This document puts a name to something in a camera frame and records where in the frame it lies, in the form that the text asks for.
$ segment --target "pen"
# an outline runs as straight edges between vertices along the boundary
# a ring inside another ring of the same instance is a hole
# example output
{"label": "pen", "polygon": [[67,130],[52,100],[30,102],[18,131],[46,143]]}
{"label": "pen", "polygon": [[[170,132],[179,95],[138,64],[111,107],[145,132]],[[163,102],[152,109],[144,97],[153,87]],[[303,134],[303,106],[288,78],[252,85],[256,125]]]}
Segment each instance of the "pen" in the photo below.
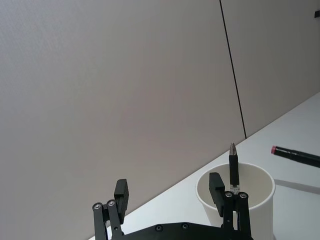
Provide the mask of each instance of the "pen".
{"label": "pen", "polygon": [[231,143],[229,151],[229,172],[230,172],[230,191],[233,194],[240,192],[238,155],[236,145]]}
{"label": "pen", "polygon": [[286,159],[296,161],[301,164],[307,164],[320,168],[320,156],[312,155],[302,151],[291,150],[279,146],[273,146],[271,153]]}

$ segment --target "paper cup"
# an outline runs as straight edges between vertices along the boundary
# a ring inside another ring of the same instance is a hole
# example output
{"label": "paper cup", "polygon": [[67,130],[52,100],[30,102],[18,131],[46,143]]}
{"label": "paper cup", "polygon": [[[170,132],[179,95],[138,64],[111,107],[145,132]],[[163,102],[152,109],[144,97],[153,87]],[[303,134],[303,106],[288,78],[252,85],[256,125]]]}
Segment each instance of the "paper cup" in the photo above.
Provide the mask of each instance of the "paper cup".
{"label": "paper cup", "polygon": [[[256,165],[239,163],[240,191],[249,195],[249,214],[251,236],[254,240],[273,240],[273,198],[276,190],[274,179],[271,175]],[[225,190],[230,190],[229,164],[215,166],[205,172],[197,181],[196,196],[202,203],[206,215],[212,226],[220,227],[223,218],[209,191],[209,173],[219,173]],[[233,227],[237,229],[237,215],[233,212]]]}

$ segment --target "metal pen tip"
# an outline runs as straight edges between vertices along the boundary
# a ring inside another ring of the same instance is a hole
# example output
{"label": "metal pen tip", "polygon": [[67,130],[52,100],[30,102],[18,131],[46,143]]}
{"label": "metal pen tip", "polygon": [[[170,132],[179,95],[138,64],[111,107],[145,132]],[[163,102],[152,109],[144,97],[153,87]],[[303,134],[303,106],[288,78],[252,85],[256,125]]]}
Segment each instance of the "metal pen tip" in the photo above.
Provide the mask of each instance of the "metal pen tip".
{"label": "metal pen tip", "polygon": [[237,155],[237,149],[234,143],[231,143],[229,155]]}

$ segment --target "screw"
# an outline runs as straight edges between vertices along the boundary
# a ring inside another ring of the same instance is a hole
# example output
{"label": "screw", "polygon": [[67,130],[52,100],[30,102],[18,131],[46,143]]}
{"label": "screw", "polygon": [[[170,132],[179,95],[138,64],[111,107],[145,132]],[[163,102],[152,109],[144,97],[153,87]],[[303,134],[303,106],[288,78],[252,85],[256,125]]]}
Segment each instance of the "screw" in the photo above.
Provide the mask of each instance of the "screw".
{"label": "screw", "polygon": [[181,225],[181,227],[182,227],[183,230],[187,230],[189,228],[189,224],[188,223],[183,223]]}
{"label": "screw", "polygon": [[240,198],[242,198],[242,199],[247,198],[247,194],[245,194],[245,193],[240,193],[239,196],[240,196]]}
{"label": "screw", "polygon": [[94,208],[94,209],[99,209],[99,208],[101,208],[101,204],[100,204],[100,203],[97,203],[96,205],[94,205],[93,208]]}
{"label": "screw", "polygon": [[157,232],[162,232],[163,229],[164,229],[164,227],[163,227],[162,225],[157,225],[157,226],[155,226],[155,230],[156,230]]}
{"label": "screw", "polygon": [[115,201],[111,200],[108,202],[108,206],[113,206],[113,205],[115,205],[115,203],[116,203]]}
{"label": "screw", "polygon": [[229,191],[227,191],[227,192],[225,192],[225,196],[226,196],[227,198],[231,198],[231,197],[232,197],[232,193],[229,192]]}

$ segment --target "table surface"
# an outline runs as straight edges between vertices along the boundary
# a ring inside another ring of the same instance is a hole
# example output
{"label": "table surface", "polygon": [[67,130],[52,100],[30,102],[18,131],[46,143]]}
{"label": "table surface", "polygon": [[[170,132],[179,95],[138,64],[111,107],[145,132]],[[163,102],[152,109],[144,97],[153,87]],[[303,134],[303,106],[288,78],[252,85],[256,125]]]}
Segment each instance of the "table surface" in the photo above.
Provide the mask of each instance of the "table surface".
{"label": "table surface", "polygon": [[[273,145],[320,155],[320,92],[236,146],[239,162],[258,165],[275,179],[275,239],[319,239],[320,169],[272,155]],[[122,231],[174,222],[210,225],[196,182],[203,172],[227,163],[228,156],[229,151],[128,214]]]}

